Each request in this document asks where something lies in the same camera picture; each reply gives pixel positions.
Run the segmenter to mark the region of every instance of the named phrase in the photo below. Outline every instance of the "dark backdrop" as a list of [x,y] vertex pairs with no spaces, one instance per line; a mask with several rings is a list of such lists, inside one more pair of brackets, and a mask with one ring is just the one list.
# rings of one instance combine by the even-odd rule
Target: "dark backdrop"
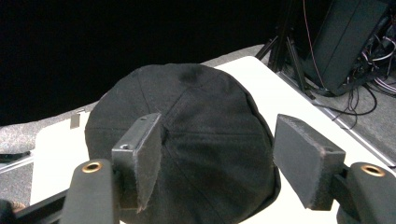
[[0,1],[0,126],[97,101],[153,63],[201,63],[275,34],[277,1]]

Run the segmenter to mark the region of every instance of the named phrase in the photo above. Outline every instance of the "brass insert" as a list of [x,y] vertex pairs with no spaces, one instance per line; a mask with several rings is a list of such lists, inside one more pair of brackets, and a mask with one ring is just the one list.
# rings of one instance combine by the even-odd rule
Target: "brass insert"
[[369,175],[374,175],[374,176],[379,176],[379,177],[385,175],[385,172],[384,172],[382,169],[380,169],[380,168],[378,168],[378,167],[376,167],[376,166],[373,166],[373,165],[363,165],[363,166],[361,167],[361,169],[362,169],[365,173],[367,173],[367,174],[369,174]]
[[100,163],[99,161],[94,161],[82,167],[82,172],[87,174],[94,173],[100,170],[102,166],[103,166],[102,163]]

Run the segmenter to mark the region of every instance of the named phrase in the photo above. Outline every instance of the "white table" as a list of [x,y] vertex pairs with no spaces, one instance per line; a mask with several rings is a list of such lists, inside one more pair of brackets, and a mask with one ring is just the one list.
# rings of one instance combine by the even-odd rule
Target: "white table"
[[[311,105],[295,89],[254,57],[245,57],[217,67],[234,76],[252,94],[259,111],[275,133],[276,117],[285,114],[301,119],[346,151],[346,165],[367,161],[388,169],[350,135]],[[42,130],[36,139],[31,204],[68,189],[76,166],[88,160],[84,128],[89,113],[81,114],[79,128],[70,130],[70,120]],[[338,203],[331,212],[304,209],[288,181],[281,176],[277,200],[250,223],[336,223]]]

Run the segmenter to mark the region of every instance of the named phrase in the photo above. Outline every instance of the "tripod leg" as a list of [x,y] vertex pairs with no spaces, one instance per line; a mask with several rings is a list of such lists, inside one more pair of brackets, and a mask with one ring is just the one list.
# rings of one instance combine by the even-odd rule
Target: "tripod leg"
[[303,93],[305,93],[310,99],[314,100],[315,96],[312,95],[311,91],[309,90],[309,88],[305,82],[304,71],[303,71],[303,68],[301,67],[299,57],[297,54],[297,50],[294,46],[294,40],[290,37],[288,37],[287,39],[288,40],[287,40],[286,45],[288,47],[288,51],[289,51],[289,55],[291,58],[291,63],[293,65],[294,74],[296,76],[297,84]]
[[274,44],[277,41],[277,36],[274,39],[270,39],[261,49],[260,51],[256,54],[256,58],[259,59],[260,61],[267,55],[268,51],[272,49]]

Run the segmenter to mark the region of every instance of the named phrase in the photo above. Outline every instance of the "baseball cap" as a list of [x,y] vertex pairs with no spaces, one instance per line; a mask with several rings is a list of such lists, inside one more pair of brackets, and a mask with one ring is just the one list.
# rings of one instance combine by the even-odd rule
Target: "baseball cap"
[[90,114],[90,159],[132,124],[161,113],[162,160],[145,210],[126,223],[239,223],[280,191],[273,136],[249,92],[232,76],[195,63],[149,65],[121,79]]

